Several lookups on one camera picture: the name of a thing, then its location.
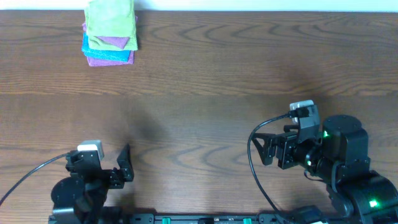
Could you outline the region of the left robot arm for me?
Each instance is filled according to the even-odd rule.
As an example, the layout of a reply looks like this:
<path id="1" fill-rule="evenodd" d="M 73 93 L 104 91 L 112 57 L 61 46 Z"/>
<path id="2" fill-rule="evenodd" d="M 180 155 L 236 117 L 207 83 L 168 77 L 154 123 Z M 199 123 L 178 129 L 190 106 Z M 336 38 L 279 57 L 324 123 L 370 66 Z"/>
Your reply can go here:
<path id="1" fill-rule="evenodd" d="M 59 181 L 51 191 L 53 202 L 49 223 L 92 224 L 129 223 L 129 215 L 121 207 L 106 207 L 108 191 L 123 189 L 132 182 L 134 171 L 131 148 L 126 144 L 117 157 L 118 168 L 102 169 L 102 142 L 88 140 L 66 155 L 70 177 Z"/>

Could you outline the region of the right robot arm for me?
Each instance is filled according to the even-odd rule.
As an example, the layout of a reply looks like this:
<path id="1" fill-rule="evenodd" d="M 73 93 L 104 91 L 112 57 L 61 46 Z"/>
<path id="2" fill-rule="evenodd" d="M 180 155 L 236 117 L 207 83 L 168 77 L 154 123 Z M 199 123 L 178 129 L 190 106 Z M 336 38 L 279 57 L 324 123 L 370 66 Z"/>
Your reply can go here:
<path id="1" fill-rule="evenodd" d="M 368 134 L 359 119 L 349 115 L 326 118 L 317 135 L 301 140 L 297 125 L 282 134 L 259 133 L 248 138 L 265 166 L 278 160 L 281 169 L 302 166 L 326 185 L 341 223 L 397 223 L 397 188 L 371 170 Z"/>

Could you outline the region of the light green cloth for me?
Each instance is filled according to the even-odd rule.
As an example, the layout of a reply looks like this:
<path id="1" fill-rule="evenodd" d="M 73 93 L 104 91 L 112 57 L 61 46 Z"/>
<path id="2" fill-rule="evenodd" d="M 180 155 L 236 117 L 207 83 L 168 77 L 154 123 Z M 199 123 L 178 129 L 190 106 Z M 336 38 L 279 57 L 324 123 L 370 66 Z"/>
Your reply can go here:
<path id="1" fill-rule="evenodd" d="M 133 0 L 94 0 L 85 7 L 88 36 L 130 37 L 136 31 Z"/>

